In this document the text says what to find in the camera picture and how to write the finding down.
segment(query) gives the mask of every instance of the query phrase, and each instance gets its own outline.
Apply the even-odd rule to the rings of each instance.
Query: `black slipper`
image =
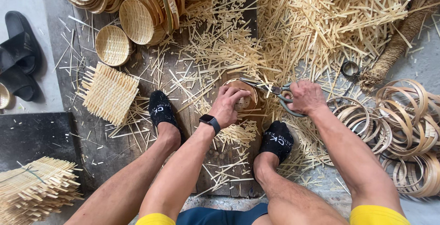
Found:
[[[37,97],[38,84],[31,76],[25,75],[8,52],[2,48],[0,48],[0,82],[9,92],[24,101],[32,101]]]
[[[9,39],[1,43],[16,65],[30,74],[41,65],[41,51],[26,17],[20,12],[9,11],[5,17]]]
[[[260,150],[262,152],[272,152],[278,156],[279,164],[281,164],[292,151],[295,140],[290,133],[286,123],[281,121],[274,121],[271,126],[263,133]],[[253,167],[251,171],[252,177],[255,179]]]
[[[155,127],[157,127],[160,122],[168,122],[177,127],[180,132],[180,145],[182,146],[182,144],[184,144],[187,139],[184,136],[184,132],[177,124],[173,110],[171,109],[171,103],[162,91],[156,90],[151,93],[148,111],[150,112],[150,117]]]

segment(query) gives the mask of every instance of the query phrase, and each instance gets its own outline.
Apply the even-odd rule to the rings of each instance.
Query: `smartwatch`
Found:
[[[211,115],[205,114],[205,115],[201,116],[198,120],[204,124],[211,125],[212,127],[214,127],[216,135],[221,130],[220,125],[217,122],[217,119]]]

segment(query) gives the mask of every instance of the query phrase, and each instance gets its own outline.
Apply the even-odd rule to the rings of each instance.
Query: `black sock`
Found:
[[[289,155],[293,145],[294,138],[287,125],[281,121],[274,121],[269,129],[263,133],[258,154],[272,152],[278,156],[279,164],[281,164]]]
[[[162,91],[156,90],[151,93],[148,111],[150,112],[150,117],[155,127],[157,127],[160,122],[168,122],[177,127],[180,132],[180,145],[184,144],[186,141],[184,133],[177,124],[173,110],[171,109],[171,103]]]

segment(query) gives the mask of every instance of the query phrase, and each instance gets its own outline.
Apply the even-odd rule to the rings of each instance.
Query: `foot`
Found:
[[[177,127],[168,122],[161,122],[157,125],[157,141],[165,143],[165,148],[174,152],[180,147],[180,132]]]
[[[276,171],[279,164],[289,155],[294,142],[289,128],[281,121],[274,121],[263,133],[259,155],[253,163],[253,175],[258,183],[261,183],[259,180],[262,180],[265,171]]]
[[[173,110],[171,109],[171,103],[162,91],[156,90],[151,93],[148,111],[155,127],[159,129],[159,124],[163,122],[171,124],[177,128],[180,134],[180,145],[186,141],[183,131],[177,124],[176,118],[174,117]]]

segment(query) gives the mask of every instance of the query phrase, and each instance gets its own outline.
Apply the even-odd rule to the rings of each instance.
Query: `wooden board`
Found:
[[[255,0],[248,1],[245,6],[252,3]],[[78,23],[74,22],[73,20],[69,19],[68,16],[71,15],[83,22],[86,22],[87,24],[91,25],[91,13],[88,14],[88,21],[87,16],[85,14],[85,10],[78,9],[73,7],[70,3],[68,3],[66,0],[44,0],[45,8],[46,8],[46,14],[47,14],[47,23],[50,25],[49,27],[49,34],[51,38],[51,45],[52,45],[52,51],[54,55],[54,61],[55,63],[58,62],[61,55],[65,51],[66,47],[68,46],[68,42],[64,40],[60,33],[64,32],[70,40],[71,34],[67,31],[66,27],[60,22],[60,19],[63,20],[63,22],[66,23],[66,26],[70,28],[70,30],[75,29],[75,35],[74,35],[74,48],[79,53],[79,55],[85,57],[85,63],[87,66],[93,66],[95,67],[97,62],[99,61],[98,56],[95,52],[92,52],[87,49],[93,49],[93,42],[92,42],[92,36],[88,36],[88,27],[83,26]],[[109,24],[111,21],[114,20],[116,14],[95,14],[94,17],[94,27],[97,29],[101,29],[105,25]],[[249,23],[250,28],[252,28],[253,36],[256,37],[256,10],[248,10],[246,13],[244,13],[245,20],[251,20]],[[178,45],[186,45],[188,43],[188,31],[183,30],[181,33],[178,30],[174,33],[173,39],[174,42],[177,42]],[[170,74],[169,70],[173,71],[175,73],[176,71],[182,71],[185,67],[184,62],[177,62],[179,57],[179,50],[181,49],[178,46],[175,45],[168,45],[167,47],[170,47],[168,52],[165,54],[164,58],[164,64],[160,65],[161,71],[163,74],[161,75],[161,82],[166,84],[168,81],[170,81],[173,76]],[[131,58],[129,61],[124,64],[121,67],[117,67],[118,70],[124,70],[125,72],[129,72],[132,75],[139,76],[148,65],[153,64],[157,59],[157,51],[162,51],[163,46],[140,46],[136,45],[135,52],[131,55]],[[61,60],[60,66],[69,66],[70,65],[70,59],[68,56],[69,50],[67,51],[64,58]],[[77,60],[74,59],[72,62],[73,66],[76,66]],[[143,137],[146,136],[146,133],[143,133],[143,137],[141,134],[136,134],[136,139],[140,144],[140,149],[137,147],[136,142],[132,135],[125,136],[125,137],[119,137],[119,138],[106,138],[106,132],[109,134],[112,130],[109,130],[112,126],[106,126],[109,124],[107,121],[103,121],[102,119],[99,119],[96,116],[90,115],[90,113],[81,105],[82,101],[78,98],[74,98],[74,87],[72,86],[72,81],[76,87],[76,71],[72,70],[71,74],[72,77],[69,76],[69,73],[67,73],[66,69],[57,69],[57,76],[58,76],[58,84],[60,87],[61,96],[63,99],[63,106],[64,110],[71,111],[73,113],[74,120],[78,121],[75,122],[77,130],[73,133],[81,136],[82,138],[87,138],[94,143],[97,143],[99,145],[103,145],[104,148],[101,148],[97,150],[99,147],[98,145],[91,143],[87,140],[81,140],[81,153],[83,155],[88,156],[85,162],[85,167],[90,173],[88,175],[88,186],[90,188],[98,188],[100,185],[102,185],[107,179],[109,179],[113,174],[118,172],[121,168],[128,165],[130,162],[135,160],[137,157],[139,157],[142,152],[145,151],[146,145],[144,144]],[[222,79],[218,80],[215,84],[215,88],[213,91],[215,91],[216,94],[212,95],[212,91],[209,94],[209,99],[213,99],[217,97],[217,91],[218,88],[226,82],[230,78],[237,77],[237,73],[227,75],[224,74],[222,76]],[[149,70],[145,71],[142,76],[140,76],[142,79],[152,81],[153,78],[158,78],[155,76],[151,76],[151,72]],[[146,82],[144,80],[140,80],[140,94],[143,97],[149,97],[151,92],[158,89],[157,85],[152,85],[150,82]],[[165,87],[166,91],[170,90],[170,85]],[[173,110],[177,111],[181,109],[185,104],[182,104],[182,100],[186,99],[186,96],[180,91],[176,90],[172,94],[170,94],[169,98],[172,99],[179,99],[179,100],[172,100],[172,106]],[[190,135],[195,131],[195,127],[198,126],[198,118],[200,117],[199,114],[194,112],[194,109],[192,106],[189,108],[179,112],[177,114],[176,119],[178,123],[182,126],[184,130],[185,136],[188,138]],[[151,130],[152,134],[156,134],[155,130],[152,128],[151,123],[149,122],[142,122],[139,127],[146,127]],[[124,128],[125,131],[119,132],[119,134],[126,134],[129,132],[129,129]],[[253,159],[255,158],[258,148],[260,146],[260,140],[261,137],[257,136],[257,139],[255,142],[251,143],[252,147],[249,150],[249,163],[253,162]],[[211,162],[210,164],[213,165],[228,165],[231,163],[234,163],[237,161],[237,152],[232,152],[229,147],[225,147],[224,152],[221,152],[221,147],[217,148],[217,150],[214,149],[213,145],[211,145],[210,150],[206,154],[206,160],[205,163]],[[92,161],[96,162],[104,162],[104,164],[100,165],[92,165]],[[242,166],[237,166],[234,168],[234,171],[241,171]],[[227,174],[233,174],[232,169],[230,169]],[[250,175],[240,176],[242,178],[250,178]],[[201,193],[205,191],[206,189],[213,186],[214,181],[211,181],[210,176],[206,173],[205,169],[202,168],[201,174],[199,177],[199,180],[197,182],[196,188],[194,189],[194,192]],[[254,181],[244,181],[242,183],[239,182],[232,182],[232,185],[235,186],[232,190],[229,190],[229,187],[223,187],[215,192],[209,192],[208,194],[214,194],[214,195],[231,195],[231,196],[242,196],[242,197],[248,197],[248,196],[258,196],[262,193],[261,187]]]

